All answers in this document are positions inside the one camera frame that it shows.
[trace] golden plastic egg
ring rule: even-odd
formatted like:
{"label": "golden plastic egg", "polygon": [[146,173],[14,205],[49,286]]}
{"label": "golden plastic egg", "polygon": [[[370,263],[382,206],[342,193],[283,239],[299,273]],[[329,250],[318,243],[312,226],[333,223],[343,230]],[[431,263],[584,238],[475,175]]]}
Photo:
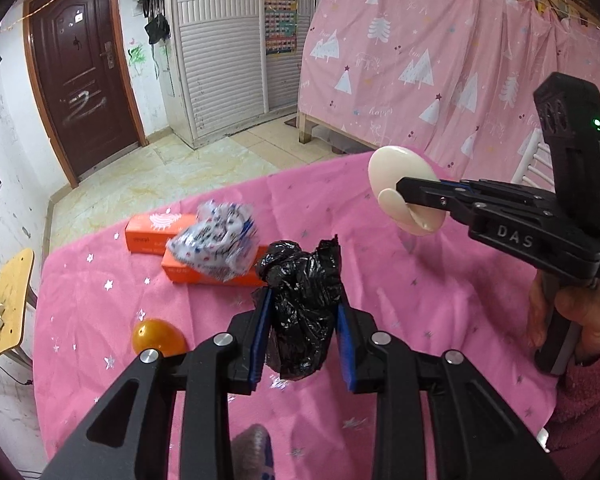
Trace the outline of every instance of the golden plastic egg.
{"label": "golden plastic egg", "polygon": [[136,324],[131,336],[131,345],[136,354],[148,348],[159,350],[165,357],[184,354],[187,351],[187,342],[182,332],[162,319],[145,319]]}

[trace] hand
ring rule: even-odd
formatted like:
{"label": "hand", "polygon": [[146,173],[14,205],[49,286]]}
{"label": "hand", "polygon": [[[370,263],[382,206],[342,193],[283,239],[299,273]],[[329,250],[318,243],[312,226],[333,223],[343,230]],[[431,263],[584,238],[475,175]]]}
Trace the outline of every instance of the hand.
{"label": "hand", "polygon": [[[536,278],[529,291],[529,313],[526,334],[535,348],[546,340],[546,316],[549,312],[542,292],[542,273]],[[585,363],[600,357],[600,280],[596,289],[568,286],[555,296],[555,308],[566,319],[582,325],[582,336],[576,346],[576,361]]]}

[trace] marble tile floor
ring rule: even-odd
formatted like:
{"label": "marble tile floor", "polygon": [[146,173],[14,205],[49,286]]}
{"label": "marble tile floor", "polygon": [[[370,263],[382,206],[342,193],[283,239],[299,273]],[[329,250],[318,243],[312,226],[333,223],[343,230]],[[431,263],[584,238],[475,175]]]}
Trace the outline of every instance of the marble tile floor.
{"label": "marble tile floor", "polygon": [[298,142],[279,118],[197,150],[176,135],[139,148],[89,176],[54,207],[50,250],[186,196],[338,155],[320,139]]}

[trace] silver bolt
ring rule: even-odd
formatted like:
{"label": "silver bolt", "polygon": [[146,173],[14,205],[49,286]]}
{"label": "silver bolt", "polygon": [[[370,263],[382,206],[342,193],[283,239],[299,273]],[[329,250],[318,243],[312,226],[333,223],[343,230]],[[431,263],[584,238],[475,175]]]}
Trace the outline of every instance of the silver bolt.
{"label": "silver bolt", "polygon": [[214,343],[218,346],[227,346],[234,342],[234,336],[229,334],[228,332],[222,332],[220,334],[216,334],[214,337]]}
{"label": "silver bolt", "polygon": [[387,332],[376,332],[371,336],[371,341],[377,345],[384,346],[391,342],[391,336]]}
{"label": "silver bolt", "polygon": [[449,350],[449,352],[445,354],[445,359],[450,365],[461,365],[464,361],[464,356],[462,355],[462,352],[459,352],[458,350]]}
{"label": "silver bolt", "polygon": [[140,354],[140,360],[147,365],[155,362],[159,356],[160,352],[158,352],[155,348],[148,348],[147,350],[142,350]]}

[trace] calendar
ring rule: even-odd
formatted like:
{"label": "calendar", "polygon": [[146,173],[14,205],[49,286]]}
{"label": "calendar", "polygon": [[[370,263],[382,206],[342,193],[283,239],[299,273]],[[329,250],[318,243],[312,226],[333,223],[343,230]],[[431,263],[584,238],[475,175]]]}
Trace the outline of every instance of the calendar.
{"label": "calendar", "polygon": [[264,0],[267,56],[294,54],[298,46],[298,0]]}

